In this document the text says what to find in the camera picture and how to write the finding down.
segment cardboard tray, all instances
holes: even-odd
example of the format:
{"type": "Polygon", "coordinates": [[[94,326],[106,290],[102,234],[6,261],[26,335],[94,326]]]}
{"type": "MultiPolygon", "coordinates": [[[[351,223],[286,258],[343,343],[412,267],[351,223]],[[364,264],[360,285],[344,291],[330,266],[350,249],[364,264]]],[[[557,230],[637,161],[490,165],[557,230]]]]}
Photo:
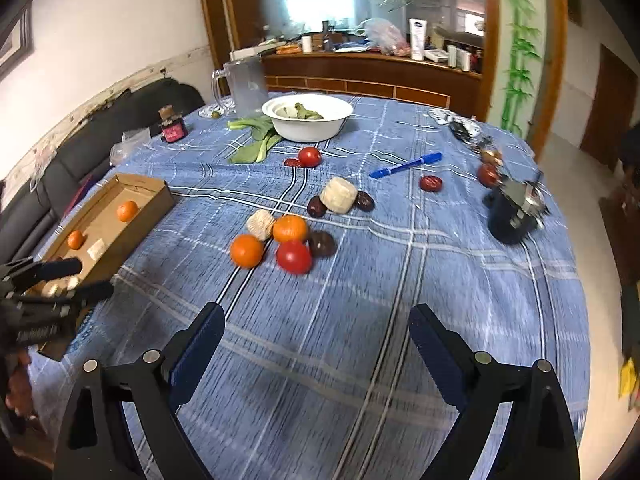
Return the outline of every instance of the cardboard tray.
{"type": "MultiPolygon", "coordinates": [[[[43,256],[43,260],[57,258],[79,258],[82,272],[78,274],[79,283],[93,283],[109,280],[151,229],[174,206],[174,199],[164,180],[128,173],[116,173],[101,190],[96,192],[76,213],[71,222],[57,236],[43,256]],[[138,204],[138,212],[129,222],[121,222],[116,211],[127,200],[138,204]],[[72,231],[79,230],[85,236],[85,242],[77,250],[69,248],[67,237],[72,231]],[[104,252],[97,260],[89,256],[87,249],[99,239],[105,245],[104,252]]],[[[70,278],[47,283],[65,287],[70,278]]],[[[80,325],[89,308],[78,317],[76,327],[80,325]]],[[[71,339],[44,343],[39,352],[56,361],[62,360],[71,339]]]]}

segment white bowl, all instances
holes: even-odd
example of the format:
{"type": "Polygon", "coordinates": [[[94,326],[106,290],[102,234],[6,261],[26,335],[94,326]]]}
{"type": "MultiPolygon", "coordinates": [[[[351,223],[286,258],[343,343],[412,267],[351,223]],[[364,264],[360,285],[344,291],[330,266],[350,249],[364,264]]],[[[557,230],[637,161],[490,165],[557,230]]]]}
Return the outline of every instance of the white bowl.
{"type": "Polygon", "coordinates": [[[323,94],[283,95],[262,105],[262,113],[273,120],[278,134],[294,142],[319,142],[331,139],[340,131],[344,120],[353,114],[348,102],[323,94]],[[324,119],[290,119],[283,108],[302,103],[307,110],[318,112],[324,119]]]}

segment small label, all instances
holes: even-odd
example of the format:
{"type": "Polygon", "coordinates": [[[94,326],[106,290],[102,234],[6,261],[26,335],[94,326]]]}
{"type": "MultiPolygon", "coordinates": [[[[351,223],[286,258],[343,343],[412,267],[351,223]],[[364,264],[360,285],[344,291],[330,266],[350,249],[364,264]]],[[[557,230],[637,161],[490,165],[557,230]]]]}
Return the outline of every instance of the small label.
{"type": "Polygon", "coordinates": [[[175,142],[176,140],[180,140],[184,137],[184,131],[180,123],[163,128],[162,132],[164,133],[164,138],[167,142],[175,142]]]}

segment black sofa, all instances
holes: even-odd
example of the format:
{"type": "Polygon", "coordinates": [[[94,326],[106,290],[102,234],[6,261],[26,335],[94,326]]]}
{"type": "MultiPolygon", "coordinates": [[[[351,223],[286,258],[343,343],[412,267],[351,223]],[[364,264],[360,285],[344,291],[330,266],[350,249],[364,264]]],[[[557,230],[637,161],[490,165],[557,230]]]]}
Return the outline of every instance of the black sofa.
{"type": "Polygon", "coordinates": [[[110,169],[111,147],[127,130],[149,127],[160,133],[158,110],[171,104],[187,114],[204,105],[192,86],[171,78],[125,91],[108,108],[91,115],[85,126],[57,150],[38,183],[30,192],[25,183],[0,216],[0,264],[33,253],[41,240],[60,222],[66,208],[88,177],[102,178],[110,169]]]}

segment glass pitcher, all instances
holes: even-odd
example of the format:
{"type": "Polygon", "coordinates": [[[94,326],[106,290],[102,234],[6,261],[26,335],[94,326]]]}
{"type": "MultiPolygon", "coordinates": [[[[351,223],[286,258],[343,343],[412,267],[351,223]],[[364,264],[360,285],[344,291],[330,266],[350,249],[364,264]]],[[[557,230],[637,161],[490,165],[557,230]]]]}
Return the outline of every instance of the glass pitcher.
{"type": "Polygon", "coordinates": [[[269,95],[260,57],[229,61],[224,64],[224,68],[215,70],[211,77],[213,98],[225,115],[235,112],[236,117],[242,118],[262,114],[262,105],[268,101],[269,95]],[[231,89],[231,99],[220,95],[218,81],[221,77],[226,77],[231,89]]]}

